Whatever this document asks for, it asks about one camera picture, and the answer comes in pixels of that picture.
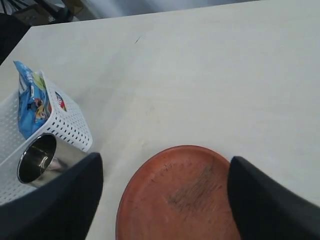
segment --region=terracotta plate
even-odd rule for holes
[[[238,240],[227,196],[229,162],[200,146],[176,146],[145,162],[128,183],[117,240]]]

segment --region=table surface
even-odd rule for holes
[[[200,145],[240,155],[320,205],[320,1],[265,0],[32,27],[20,60],[81,107],[104,188],[88,240],[114,239],[122,193],[154,154]]]

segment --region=perforated basket wall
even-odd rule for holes
[[[25,140],[18,129],[18,91],[0,104],[0,205],[35,189],[19,182],[17,168],[26,147],[41,134],[52,133],[84,152],[93,144],[89,127],[79,106],[46,79],[43,72],[38,74],[44,79],[52,110],[49,119],[31,137]]]

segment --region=stainless steel cup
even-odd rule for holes
[[[45,133],[37,137],[20,158],[17,176],[21,183],[40,187],[71,168],[87,154]]]

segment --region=blue snack bag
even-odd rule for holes
[[[51,105],[43,78],[20,61],[14,61],[19,72],[18,128],[25,139],[49,118]]]

